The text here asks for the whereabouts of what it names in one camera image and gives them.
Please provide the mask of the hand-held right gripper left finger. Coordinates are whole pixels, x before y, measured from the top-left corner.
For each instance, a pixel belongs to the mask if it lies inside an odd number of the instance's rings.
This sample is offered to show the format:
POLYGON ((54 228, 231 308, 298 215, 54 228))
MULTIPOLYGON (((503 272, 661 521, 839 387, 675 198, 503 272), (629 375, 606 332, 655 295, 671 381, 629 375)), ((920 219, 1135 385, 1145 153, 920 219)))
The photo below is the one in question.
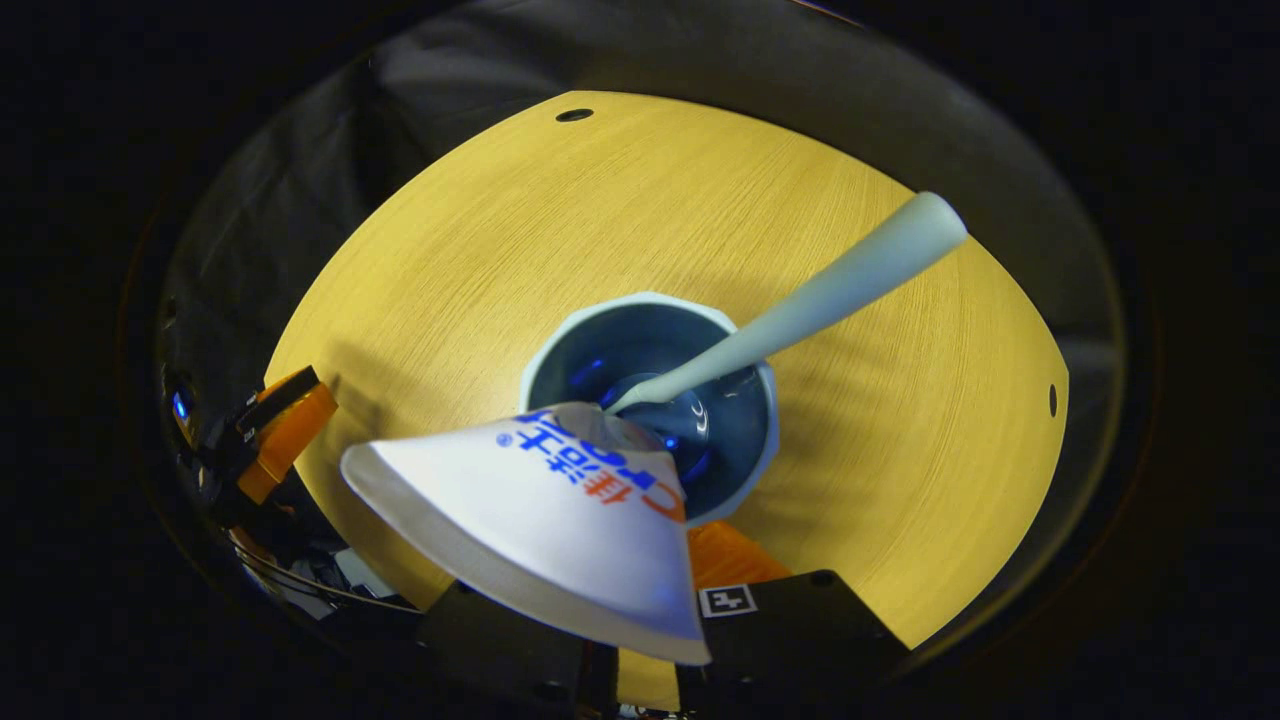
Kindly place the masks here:
POLYGON ((419 655, 463 716, 616 716, 618 650, 456 582, 424 614, 419 655))

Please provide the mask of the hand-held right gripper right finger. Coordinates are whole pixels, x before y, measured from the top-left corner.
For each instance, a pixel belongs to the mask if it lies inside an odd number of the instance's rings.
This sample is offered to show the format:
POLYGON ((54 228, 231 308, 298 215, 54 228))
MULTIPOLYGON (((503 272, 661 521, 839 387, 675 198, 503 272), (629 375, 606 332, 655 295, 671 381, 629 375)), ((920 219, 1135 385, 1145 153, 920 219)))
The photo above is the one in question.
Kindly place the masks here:
POLYGON ((689 716, 855 716, 910 655, 833 570, 791 573, 726 521, 687 533, 712 661, 685 667, 689 716))

